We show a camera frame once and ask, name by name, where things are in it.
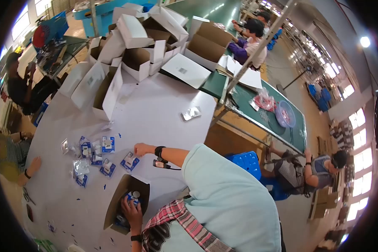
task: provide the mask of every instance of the woman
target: woman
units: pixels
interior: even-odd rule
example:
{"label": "woman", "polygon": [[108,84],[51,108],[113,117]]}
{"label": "woman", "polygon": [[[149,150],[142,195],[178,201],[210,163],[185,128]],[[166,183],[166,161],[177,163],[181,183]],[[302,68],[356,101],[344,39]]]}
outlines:
{"label": "woman", "polygon": [[[234,54],[234,59],[243,65],[259,46],[259,42],[263,36],[264,25],[259,20],[250,19],[244,25],[246,29],[245,32],[242,31],[242,28],[240,28],[238,24],[234,24],[234,28],[240,31],[241,35],[247,37],[247,40],[233,37],[232,40],[235,43],[229,43],[228,49]],[[251,68],[253,70],[259,70],[260,65],[265,61],[266,55],[267,47],[264,47],[260,54],[253,56]]]}
{"label": "woman", "polygon": [[140,203],[129,205],[126,197],[122,211],[133,252],[281,251],[276,205],[246,170],[204,144],[191,151],[136,144],[135,154],[156,154],[181,167],[191,197],[161,208],[145,229]]}
{"label": "woman", "polygon": [[[274,153],[280,158],[291,156],[289,150],[282,152],[274,147],[272,142],[268,149],[267,159]],[[306,164],[301,165],[297,158],[278,161],[274,164],[273,171],[261,169],[263,177],[276,177],[282,191],[288,194],[307,194],[316,189],[322,189],[332,183],[333,175],[337,174],[344,167],[347,161],[347,153],[340,150],[332,156],[321,155],[312,160],[311,151],[306,148],[304,151]]]}
{"label": "woman", "polygon": [[30,132],[18,132],[10,136],[0,134],[0,173],[19,186],[24,186],[41,167],[41,157],[36,157],[28,169],[25,169],[26,156],[33,137]]}

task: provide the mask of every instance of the hand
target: hand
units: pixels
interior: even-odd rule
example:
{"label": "hand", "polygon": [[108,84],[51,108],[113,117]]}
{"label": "hand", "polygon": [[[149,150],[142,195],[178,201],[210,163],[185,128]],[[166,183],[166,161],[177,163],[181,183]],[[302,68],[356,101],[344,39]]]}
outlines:
{"label": "hand", "polygon": [[130,224],[131,235],[141,234],[141,225],[143,224],[143,214],[141,213],[140,202],[136,206],[133,204],[134,200],[130,201],[130,206],[127,204],[127,195],[122,200],[122,212]]}
{"label": "hand", "polygon": [[235,29],[236,31],[238,31],[238,32],[241,32],[241,31],[242,31],[242,28],[239,27],[238,24],[234,24],[234,29]]}
{"label": "hand", "polygon": [[34,138],[34,134],[30,133],[30,132],[25,132],[24,133],[24,136],[28,139],[33,139]]}
{"label": "hand", "polygon": [[32,160],[31,165],[26,170],[28,176],[32,177],[41,168],[42,160],[40,156],[37,156]]}
{"label": "hand", "polygon": [[305,155],[305,158],[307,159],[307,162],[310,162],[312,154],[311,154],[311,150],[309,148],[305,148],[304,155]]}
{"label": "hand", "polygon": [[144,156],[146,154],[154,154],[156,150],[156,146],[148,145],[148,144],[135,144],[135,155],[136,156]]}

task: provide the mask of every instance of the worker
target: worker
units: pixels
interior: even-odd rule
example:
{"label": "worker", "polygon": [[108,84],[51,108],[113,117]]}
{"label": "worker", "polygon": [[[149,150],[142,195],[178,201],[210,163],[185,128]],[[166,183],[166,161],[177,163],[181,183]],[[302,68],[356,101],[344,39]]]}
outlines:
{"label": "worker", "polygon": [[256,18],[258,20],[261,20],[263,25],[264,25],[263,35],[267,34],[267,32],[269,31],[268,23],[270,21],[270,14],[267,13],[266,11],[261,11],[261,12],[256,14]]}
{"label": "worker", "polygon": [[[285,152],[275,148],[272,142],[267,149],[266,159],[270,160],[271,153],[280,158],[290,157],[292,154],[289,150]],[[311,151],[306,148],[304,151],[306,164],[301,165],[297,158],[281,160],[274,164],[273,171],[261,168],[263,177],[275,177],[280,184],[283,192],[288,194],[308,194],[316,189],[322,189],[332,183],[333,175],[337,174],[340,169],[346,165],[347,153],[340,150],[333,154],[321,155],[312,159]]]}
{"label": "worker", "polygon": [[24,186],[41,167],[41,157],[38,156],[25,168],[33,137],[30,132],[17,132],[9,136],[0,134],[0,174],[19,186]]}
{"label": "worker", "polygon": [[276,204],[246,170],[204,144],[191,151],[136,144],[134,152],[157,153],[181,167],[190,197],[162,207],[141,229],[141,205],[135,207],[126,196],[121,204],[133,252],[281,251]]}
{"label": "worker", "polygon": [[18,74],[18,58],[20,54],[10,53],[5,63],[7,70],[8,96],[22,108],[22,113],[30,115],[38,111],[46,98],[56,92],[59,86],[47,76],[44,76],[34,88],[32,79],[35,73],[35,63],[31,63],[25,69],[24,78]]}
{"label": "worker", "polygon": [[[232,40],[235,43],[229,43],[228,49],[234,54],[234,59],[237,60],[240,64],[244,64],[248,57],[257,49],[259,42],[263,36],[263,23],[257,19],[249,19],[245,24],[244,32],[238,24],[234,24],[234,28],[237,31],[240,31],[240,34],[247,37],[247,40],[241,38],[233,37]],[[255,55],[252,59],[253,70],[259,70],[260,65],[264,62],[267,55],[267,48],[264,47],[262,52],[258,55]]]}

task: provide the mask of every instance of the red fan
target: red fan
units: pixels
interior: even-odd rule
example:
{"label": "red fan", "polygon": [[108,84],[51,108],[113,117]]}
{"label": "red fan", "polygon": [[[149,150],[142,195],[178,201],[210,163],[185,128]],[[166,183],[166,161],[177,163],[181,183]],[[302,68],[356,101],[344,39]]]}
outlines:
{"label": "red fan", "polygon": [[32,44],[37,48],[41,48],[42,46],[44,46],[45,40],[49,36],[49,32],[50,32],[49,26],[47,25],[38,26],[38,28],[34,32]]}

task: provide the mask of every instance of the black shirt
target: black shirt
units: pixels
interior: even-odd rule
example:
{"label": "black shirt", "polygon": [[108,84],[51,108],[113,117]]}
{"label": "black shirt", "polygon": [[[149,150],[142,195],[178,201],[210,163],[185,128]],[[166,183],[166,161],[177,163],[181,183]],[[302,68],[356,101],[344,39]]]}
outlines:
{"label": "black shirt", "polygon": [[8,96],[15,102],[15,104],[21,107],[26,107],[28,104],[24,102],[26,91],[28,86],[26,84],[27,79],[23,79],[17,74],[17,77],[8,78],[7,81],[7,92]]}

